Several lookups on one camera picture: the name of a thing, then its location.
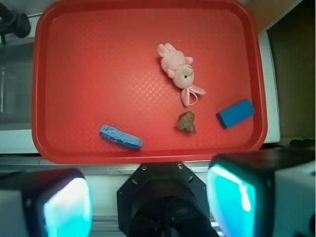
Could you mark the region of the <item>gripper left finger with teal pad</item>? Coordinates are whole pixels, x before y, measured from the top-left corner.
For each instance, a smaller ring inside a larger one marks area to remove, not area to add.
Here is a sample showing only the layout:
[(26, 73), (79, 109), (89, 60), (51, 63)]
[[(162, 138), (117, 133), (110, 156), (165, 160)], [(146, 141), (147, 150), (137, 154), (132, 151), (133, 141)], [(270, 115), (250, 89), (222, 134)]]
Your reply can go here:
[(92, 216), (91, 186), (78, 169), (0, 177), (2, 237), (87, 237)]

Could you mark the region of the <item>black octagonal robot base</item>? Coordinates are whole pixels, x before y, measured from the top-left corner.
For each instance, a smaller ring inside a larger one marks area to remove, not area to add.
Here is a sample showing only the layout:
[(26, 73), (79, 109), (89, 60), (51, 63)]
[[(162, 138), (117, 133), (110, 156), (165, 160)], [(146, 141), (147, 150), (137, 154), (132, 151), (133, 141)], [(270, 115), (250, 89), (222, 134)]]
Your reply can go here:
[(206, 184), (183, 163), (143, 163), (117, 190), (127, 237), (217, 237)]

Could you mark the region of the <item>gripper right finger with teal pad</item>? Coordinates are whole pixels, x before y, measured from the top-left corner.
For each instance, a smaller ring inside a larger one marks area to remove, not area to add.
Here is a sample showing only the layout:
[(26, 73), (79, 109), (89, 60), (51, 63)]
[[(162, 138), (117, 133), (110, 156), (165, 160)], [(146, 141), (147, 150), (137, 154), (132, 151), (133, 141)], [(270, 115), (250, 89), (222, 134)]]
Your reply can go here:
[(206, 192), (227, 237), (313, 237), (316, 234), (316, 155), (275, 148), (216, 155)]

